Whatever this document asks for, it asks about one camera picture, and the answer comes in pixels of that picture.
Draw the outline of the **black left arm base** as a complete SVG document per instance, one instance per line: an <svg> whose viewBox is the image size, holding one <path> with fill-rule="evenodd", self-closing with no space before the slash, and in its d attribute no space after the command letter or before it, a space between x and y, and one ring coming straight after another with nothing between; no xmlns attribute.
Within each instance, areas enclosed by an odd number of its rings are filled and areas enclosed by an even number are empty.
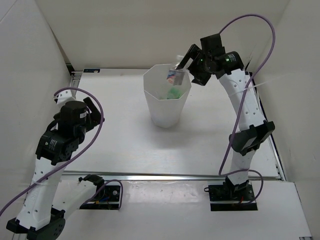
<svg viewBox="0 0 320 240"><path fill-rule="evenodd" d="M96 193L86 200L80 210L120 210L123 203L124 186L120 180L105 180Z"/></svg>

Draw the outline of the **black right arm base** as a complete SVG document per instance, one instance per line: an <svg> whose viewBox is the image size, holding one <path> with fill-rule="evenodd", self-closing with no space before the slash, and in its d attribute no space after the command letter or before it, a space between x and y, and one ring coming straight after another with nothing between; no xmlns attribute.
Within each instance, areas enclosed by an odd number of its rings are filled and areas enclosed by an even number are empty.
<svg viewBox="0 0 320 240"><path fill-rule="evenodd" d="M211 212L257 211L254 190L251 184L238 193L231 193L225 185L208 185Z"/></svg>

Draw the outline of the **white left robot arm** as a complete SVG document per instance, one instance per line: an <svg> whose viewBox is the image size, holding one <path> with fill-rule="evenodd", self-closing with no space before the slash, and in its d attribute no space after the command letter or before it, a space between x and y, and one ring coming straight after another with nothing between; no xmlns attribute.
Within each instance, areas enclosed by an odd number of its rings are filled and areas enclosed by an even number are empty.
<svg viewBox="0 0 320 240"><path fill-rule="evenodd" d="M85 140L86 133L101 128L101 108L90 97L82 101L68 99L54 115L40 137L35 155L35 169L30 186L25 190L23 207L9 220L6 229L25 234L28 240L56 240L67 218L88 199L100 200L105 194L103 179L86 176L65 198L56 198L63 171L73 153Z"/></svg>

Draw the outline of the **clear bottle red blue label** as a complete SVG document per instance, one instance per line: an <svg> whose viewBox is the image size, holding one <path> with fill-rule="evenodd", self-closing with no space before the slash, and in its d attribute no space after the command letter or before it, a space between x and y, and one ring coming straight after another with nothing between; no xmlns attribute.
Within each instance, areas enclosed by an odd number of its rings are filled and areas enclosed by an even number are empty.
<svg viewBox="0 0 320 240"><path fill-rule="evenodd" d="M177 55L175 62L171 64L167 74L167 82L173 86L181 86L185 76L185 69L177 69L180 62L183 60L183 55Z"/></svg>

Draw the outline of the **blue left corner label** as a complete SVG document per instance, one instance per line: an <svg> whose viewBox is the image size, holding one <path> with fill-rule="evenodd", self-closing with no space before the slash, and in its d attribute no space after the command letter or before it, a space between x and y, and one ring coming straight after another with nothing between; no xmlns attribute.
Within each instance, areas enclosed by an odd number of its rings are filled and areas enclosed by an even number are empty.
<svg viewBox="0 0 320 240"><path fill-rule="evenodd" d="M83 73L99 73L99 68L86 68L83 70Z"/></svg>

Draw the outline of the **white octagonal plastic bin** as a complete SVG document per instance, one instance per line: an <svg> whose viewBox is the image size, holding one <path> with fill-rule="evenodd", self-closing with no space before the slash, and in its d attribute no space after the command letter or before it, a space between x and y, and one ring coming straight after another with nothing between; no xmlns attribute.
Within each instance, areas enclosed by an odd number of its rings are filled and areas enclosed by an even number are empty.
<svg viewBox="0 0 320 240"><path fill-rule="evenodd" d="M191 90L191 81L187 72L182 85L171 85L167 82L171 64L156 64L143 75L143 90L149 113L154 124L161 128L175 125ZM181 91L179 99L167 99L167 92L175 87Z"/></svg>

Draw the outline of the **aluminium table frame rail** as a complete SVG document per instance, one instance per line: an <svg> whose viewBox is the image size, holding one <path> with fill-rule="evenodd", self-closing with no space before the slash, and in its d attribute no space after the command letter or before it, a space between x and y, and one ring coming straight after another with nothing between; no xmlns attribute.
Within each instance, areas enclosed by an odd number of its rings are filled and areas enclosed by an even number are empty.
<svg viewBox="0 0 320 240"><path fill-rule="evenodd" d="M270 140L252 166L256 211L211 211L209 184L218 171L235 113L221 84L194 84L179 122L171 128L151 120L141 69L81 73L73 83L101 102L105 123L90 149L70 164L56 198L63 198L87 174L122 181L120 210L76 210L61 240L310 240L296 186L285 181Z"/></svg>

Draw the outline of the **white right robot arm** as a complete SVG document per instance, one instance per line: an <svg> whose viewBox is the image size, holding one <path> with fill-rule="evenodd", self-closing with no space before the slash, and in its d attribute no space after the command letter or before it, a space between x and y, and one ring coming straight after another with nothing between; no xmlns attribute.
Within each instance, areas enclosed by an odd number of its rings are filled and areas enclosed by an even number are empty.
<svg viewBox="0 0 320 240"><path fill-rule="evenodd" d="M254 154L275 130L275 124L266 120L255 92L248 89L251 79L240 55L236 51L226 52L218 33L201 38L200 44L191 45L177 69L186 68L194 77L192 82L200 86L215 76L230 99L236 113L236 132L229 136L232 160L224 193L236 200L249 184L248 171Z"/></svg>

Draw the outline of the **green plastic soda bottle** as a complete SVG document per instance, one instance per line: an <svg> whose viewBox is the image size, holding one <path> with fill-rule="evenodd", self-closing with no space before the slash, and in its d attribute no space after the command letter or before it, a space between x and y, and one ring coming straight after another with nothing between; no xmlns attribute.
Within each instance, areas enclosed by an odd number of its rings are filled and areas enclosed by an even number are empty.
<svg viewBox="0 0 320 240"><path fill-rule="evenodd" d="M166 99L167 100L175 100L181 97L181 91L176 87L171 87L167 92Z"/></svg>

